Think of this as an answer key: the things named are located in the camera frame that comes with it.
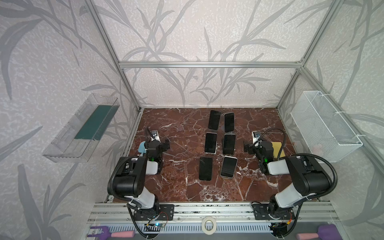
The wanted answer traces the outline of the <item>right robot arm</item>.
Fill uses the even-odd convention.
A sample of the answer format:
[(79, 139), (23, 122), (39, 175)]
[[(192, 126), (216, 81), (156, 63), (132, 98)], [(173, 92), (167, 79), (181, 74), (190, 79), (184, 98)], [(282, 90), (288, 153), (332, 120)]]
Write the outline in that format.
[(306, 153), (283, 156), (284, 146), (282, 143), (275, 155), (272, 142), (258, 140), (252, 144), (244, 144), (244, 151), (257, 157), (263, 174), (291, 177), (292, 183), (271, 197), (268, 204), (270, 215), (277, 215), (306, 201), (326, 196), (338, 183), (337, 171), (329, 161)]

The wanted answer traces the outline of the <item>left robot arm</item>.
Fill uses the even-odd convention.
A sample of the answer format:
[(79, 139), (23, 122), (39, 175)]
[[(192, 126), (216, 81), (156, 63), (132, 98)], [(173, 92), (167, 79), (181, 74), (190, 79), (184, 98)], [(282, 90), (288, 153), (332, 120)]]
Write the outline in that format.
[(158, 215), (158, 197), (145, 187), (147, 175), (159, 175), (164, 161), (163, 153), (170, 149), (170, 141), (150, 138), (139, 146), (138, 156), (121, 157), (109, 183), (108, 194), (128, 202), (128, 208), (137, 212)]

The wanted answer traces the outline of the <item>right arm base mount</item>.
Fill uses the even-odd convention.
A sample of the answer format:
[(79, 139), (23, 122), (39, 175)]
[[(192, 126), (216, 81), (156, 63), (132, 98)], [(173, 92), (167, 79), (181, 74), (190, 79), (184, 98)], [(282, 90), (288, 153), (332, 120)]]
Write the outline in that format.
[(277, 220), (291, 221), (295, 219), (293, 208), (280, 208), (276, 203), (269, 202), (262, 204), (260, 202), (252, 202), (255, 220)]

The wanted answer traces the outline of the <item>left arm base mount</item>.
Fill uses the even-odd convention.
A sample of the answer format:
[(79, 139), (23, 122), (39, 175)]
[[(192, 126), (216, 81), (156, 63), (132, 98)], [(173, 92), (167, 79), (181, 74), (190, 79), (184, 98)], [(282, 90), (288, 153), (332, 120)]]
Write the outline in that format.
[(160, 204), (155, 205), (151, 209), (141, 209), (134, 211), (134, 219), (136, 221), (149, 221), (153, 218), (160, 221), (173, 220), (175, 213), (175, 205)]

